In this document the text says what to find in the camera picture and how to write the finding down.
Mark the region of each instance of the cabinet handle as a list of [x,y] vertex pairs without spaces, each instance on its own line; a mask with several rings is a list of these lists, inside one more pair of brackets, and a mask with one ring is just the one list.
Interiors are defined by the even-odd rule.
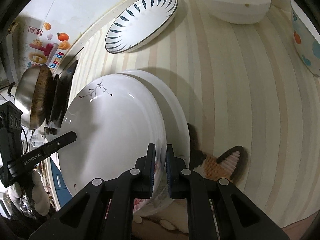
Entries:
[[58,187],[61,187],[60,176],[57,175]]

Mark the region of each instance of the frying pan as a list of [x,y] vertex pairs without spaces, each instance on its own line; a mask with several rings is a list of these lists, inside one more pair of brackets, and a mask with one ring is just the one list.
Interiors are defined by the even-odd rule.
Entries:
[[[11,83],[8,95],[12,96]],[[30,130],[40,127],[50,115],[54,82],[50,68],[45,64],[28,68],[22,75],[14,96],[14,104],[22,111],[21,124]]]

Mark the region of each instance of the cabinet door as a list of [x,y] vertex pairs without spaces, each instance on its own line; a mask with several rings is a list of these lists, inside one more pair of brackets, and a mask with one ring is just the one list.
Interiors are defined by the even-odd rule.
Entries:
[[67,188],[56,190],[60,206],[64,206],[71,198],[71,194]]
[[61,172],[59,171],[57,166],[54,164],[53,161],[50,161],[50,163],[51,163],[53,183],[54,183],[54,187],[56,188],[56,190],[67,188],[66,184],[63,181]]

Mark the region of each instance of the glove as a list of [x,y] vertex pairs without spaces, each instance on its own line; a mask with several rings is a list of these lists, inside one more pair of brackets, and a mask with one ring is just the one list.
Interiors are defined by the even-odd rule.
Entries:
[[[35,210],[42,216],[46,216],[49,213],[50,201],[49,196],[46,193],[41,176],[38,172],[32,172],[32,181],[35,186],[32,189],[32,199],[35,202]],[[22,196],[22,190],[18,182],[15,182],[8,189],[8,195],[16,208],[21,212],[20,197]]]

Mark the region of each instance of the round white plate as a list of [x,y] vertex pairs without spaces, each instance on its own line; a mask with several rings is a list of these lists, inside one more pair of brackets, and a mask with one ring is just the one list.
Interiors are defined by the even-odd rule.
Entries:
[[60,134],[69,131],[77,139],[58,154],[71,195],[94,178],[110,180],[134,168],[149,143],[156,145],[156,190],[165,162],[164,121],[156,100],[139,81],[113,74],[88,84],[64,116]]
[[[186,166],[189,167],[190,137],[187,120],[174,93],[162,80],[146,71],[126,70],[120,74],[136,78],[152,93],[164,119],[167,143],[172,144],[174,155],[184,159]],[[164,172],[154,197],[139,211],[139,215],[152,215],[167,207],[172,201],[168,194],[167,177]]]
[[105,41],[109,53],[130,52],[158,36],[172,21],[178,0],[139,0],[111,25]]

